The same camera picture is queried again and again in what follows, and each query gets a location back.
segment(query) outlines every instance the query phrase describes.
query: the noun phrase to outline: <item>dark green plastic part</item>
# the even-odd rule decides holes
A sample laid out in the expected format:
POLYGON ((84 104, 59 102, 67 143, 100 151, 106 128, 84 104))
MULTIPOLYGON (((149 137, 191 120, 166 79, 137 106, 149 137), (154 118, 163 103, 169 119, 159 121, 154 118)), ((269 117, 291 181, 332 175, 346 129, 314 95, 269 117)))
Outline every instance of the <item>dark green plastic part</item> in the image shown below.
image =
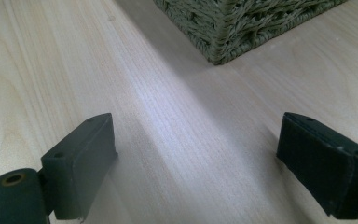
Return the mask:
POLYGON ((86 218, 94 196, 116 157, 111 114, 84 121, 42 157, 46 179, 57 188, 57 219, 86 218))
POLYGON ((57 219, 86 218, 116 156, 112 115, 84 121, 42 157, 38 173, 0 176, 0 224, 48 223, 52 211, 57 219))
POLYGON ((47 224, 37 172, 20 169, 0 176, 0 224, 47 224))
POLYGON ((315 119, 285 113, 277 156, 327 215, 358 218, 358 144, 315 119))

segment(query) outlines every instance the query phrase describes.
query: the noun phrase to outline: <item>light wood surface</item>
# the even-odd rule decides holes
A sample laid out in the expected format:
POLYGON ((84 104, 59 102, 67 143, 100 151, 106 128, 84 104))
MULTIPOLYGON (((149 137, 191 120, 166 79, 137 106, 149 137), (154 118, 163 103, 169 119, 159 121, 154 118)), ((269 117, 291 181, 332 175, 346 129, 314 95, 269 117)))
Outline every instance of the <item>light wood surface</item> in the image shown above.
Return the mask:
POLYGON ((0 175, 113 114, 86 223, 358 223, 275 158, 285 111, 358 142, 358 0, 222 66, 152 0, 0 0, 0 175))

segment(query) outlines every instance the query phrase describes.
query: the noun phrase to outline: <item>wooden floor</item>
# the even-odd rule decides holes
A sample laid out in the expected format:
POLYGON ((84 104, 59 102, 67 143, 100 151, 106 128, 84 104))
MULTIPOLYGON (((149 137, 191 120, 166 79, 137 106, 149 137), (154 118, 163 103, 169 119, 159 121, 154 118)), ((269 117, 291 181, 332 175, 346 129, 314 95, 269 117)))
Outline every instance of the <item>wooden floor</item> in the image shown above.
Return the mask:
POLYGON ((152 0, 0 0, 0 175, 113 115, 119 157, 86 223, 358 223, 276 159, 285 111, 358 142, 358 0, 222 66, 152 0))

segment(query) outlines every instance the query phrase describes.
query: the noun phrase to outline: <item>woven basket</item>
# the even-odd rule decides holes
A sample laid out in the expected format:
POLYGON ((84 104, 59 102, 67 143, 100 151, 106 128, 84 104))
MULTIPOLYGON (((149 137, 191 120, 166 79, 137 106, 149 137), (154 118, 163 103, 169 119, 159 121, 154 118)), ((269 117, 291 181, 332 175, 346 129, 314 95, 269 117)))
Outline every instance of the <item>woven basket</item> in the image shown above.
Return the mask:
POLYGON ((347 0, 154 0, 213 64, 227 63, 347 0))

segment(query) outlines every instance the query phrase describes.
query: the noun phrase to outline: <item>wicker basket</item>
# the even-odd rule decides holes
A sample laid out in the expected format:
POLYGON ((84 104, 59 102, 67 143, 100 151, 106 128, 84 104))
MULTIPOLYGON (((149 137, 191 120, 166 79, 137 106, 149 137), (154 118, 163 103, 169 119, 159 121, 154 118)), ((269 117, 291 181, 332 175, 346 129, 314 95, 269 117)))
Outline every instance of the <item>wicker basket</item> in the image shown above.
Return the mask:
POLYGON ((347 0, 154 0, 213 64, 227 63, 347 0))

